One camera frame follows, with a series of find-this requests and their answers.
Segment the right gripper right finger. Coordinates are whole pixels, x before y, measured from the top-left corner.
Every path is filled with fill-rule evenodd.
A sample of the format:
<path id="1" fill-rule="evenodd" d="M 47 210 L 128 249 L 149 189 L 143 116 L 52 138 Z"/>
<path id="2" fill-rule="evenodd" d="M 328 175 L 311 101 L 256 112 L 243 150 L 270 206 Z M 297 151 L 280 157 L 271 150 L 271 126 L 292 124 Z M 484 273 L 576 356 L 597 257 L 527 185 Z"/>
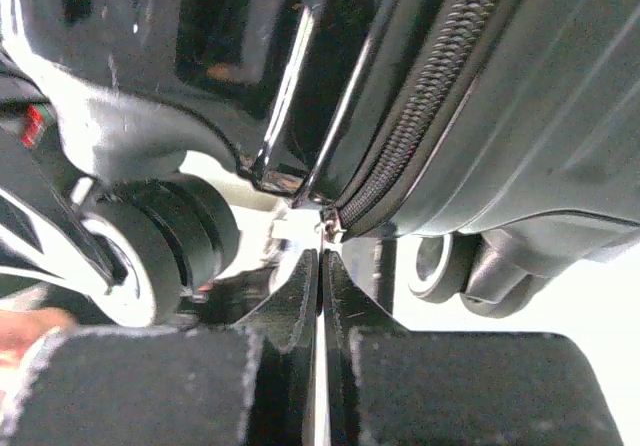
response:
<path id="1" fill-rule="evenodd" d="M 333 445 L 618 445 L 596 375 L 550 333 L 414 332 L 322 257 Z"/>

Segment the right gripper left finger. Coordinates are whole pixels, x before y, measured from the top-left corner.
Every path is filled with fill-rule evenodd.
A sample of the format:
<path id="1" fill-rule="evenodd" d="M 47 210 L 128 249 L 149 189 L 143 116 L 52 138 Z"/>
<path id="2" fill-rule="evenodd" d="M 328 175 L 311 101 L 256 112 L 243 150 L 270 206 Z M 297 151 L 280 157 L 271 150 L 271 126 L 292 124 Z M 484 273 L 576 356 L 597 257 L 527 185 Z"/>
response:
<path id="1" fill-rule="evenodd" d="M 309 445 L 318 255 L 225 326 L 53 332 L 1 409 L 5 445 Z"/>

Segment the space print kids suitcase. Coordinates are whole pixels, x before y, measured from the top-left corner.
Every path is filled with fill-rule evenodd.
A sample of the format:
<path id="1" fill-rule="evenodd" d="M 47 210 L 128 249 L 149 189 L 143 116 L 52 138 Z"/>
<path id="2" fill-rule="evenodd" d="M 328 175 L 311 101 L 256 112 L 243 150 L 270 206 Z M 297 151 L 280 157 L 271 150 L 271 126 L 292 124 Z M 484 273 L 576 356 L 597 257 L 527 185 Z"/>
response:
<path id="1" fill-rule="evenodd" d="M 3 275 L 163 322 L 257 235 L 190 153 L 510 315 L 639 241 L 639 0 L 1 0 Z"/>

